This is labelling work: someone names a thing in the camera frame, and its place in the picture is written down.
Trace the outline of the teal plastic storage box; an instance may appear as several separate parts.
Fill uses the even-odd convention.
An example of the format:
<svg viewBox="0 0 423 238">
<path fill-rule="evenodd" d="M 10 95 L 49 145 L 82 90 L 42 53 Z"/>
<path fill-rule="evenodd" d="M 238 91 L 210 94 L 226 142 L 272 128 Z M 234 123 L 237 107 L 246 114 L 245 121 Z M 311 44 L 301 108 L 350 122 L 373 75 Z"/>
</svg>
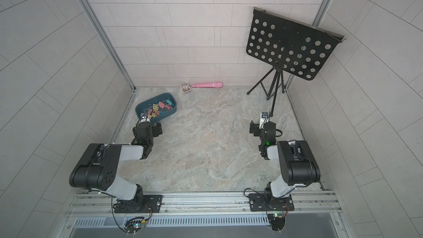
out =
<svg viewBox="0 0 423 238">
<path fill-rule="evenodd" d="M 139 120 L 148 119 L 156 123 L 171 116 L 177 111 L 177 102 L 170 93 L 162 93 L 141 102 L 135 107 L 135 113 Z"/>
</svg>

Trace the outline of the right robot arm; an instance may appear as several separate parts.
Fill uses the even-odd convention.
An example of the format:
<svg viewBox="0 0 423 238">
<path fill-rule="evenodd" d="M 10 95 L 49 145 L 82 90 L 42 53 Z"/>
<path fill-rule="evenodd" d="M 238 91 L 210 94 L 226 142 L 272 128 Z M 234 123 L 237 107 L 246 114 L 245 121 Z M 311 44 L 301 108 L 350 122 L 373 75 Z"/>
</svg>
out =
<svg viewBox="0 0 423 238">
<path fill-rule="evenodd" d="M 296 188 L 320 181 L 320 169 L 306 141 L 277 140 L 282 131 L 267 120 L 259 124 L 251 122 L 249 132 L 260 139 L 260 155 L 265 160 L 279 162 L 279 176 L 264 190 L 267 200 L 287 198 Z"/>
</svg>

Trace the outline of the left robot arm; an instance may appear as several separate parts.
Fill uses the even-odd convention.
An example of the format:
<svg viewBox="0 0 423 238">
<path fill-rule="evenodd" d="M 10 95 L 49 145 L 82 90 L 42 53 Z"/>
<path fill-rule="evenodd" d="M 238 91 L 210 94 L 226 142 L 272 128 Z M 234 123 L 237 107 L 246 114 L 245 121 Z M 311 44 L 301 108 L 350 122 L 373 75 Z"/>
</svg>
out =
<svg viewBox="0 0 423 238">
<path fill-rule="evenodd" d="M 138 121 L 133 134 L 131 144 L 89 144 L 71 172 L 69 184 L 112 197 L 114 213 L 157 213 L 163 196 L 145 196 L 141 185 L 118 176 L 117 169 L 121 162 L 148 157 L 154 138 L 163 134 L 161 123 L 151 123 L 148 119 Z"/>
</svg>

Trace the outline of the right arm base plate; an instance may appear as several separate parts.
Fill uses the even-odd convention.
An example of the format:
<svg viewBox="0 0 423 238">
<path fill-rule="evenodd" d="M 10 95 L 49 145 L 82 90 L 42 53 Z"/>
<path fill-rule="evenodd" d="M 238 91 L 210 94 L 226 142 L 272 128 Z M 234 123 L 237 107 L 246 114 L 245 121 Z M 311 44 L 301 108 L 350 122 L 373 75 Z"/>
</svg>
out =
<svg viewBox="0 0 423 238">
<path fill-rule="evenodd" d="M 295 210 L 291 196 L 285 198 L 267 197 L 262 193 L 249 193 L 250 210 L 252 212 L 291 212 Z"/>
</svg>

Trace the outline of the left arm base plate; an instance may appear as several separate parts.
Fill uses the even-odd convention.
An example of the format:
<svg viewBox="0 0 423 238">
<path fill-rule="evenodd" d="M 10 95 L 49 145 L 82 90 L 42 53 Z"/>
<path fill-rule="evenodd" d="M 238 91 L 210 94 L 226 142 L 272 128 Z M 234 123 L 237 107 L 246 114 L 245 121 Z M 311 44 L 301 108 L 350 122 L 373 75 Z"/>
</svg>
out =
<svg viewBox="0 0 423 238">
<path fill-rule="evenodd" d="M 158 213 L 160 212 L 163 195 L 146 195 L 141 199 L 135 196 L 131 201 L 117 200 L 112 206 L 114 213 Z"/>
</svg>

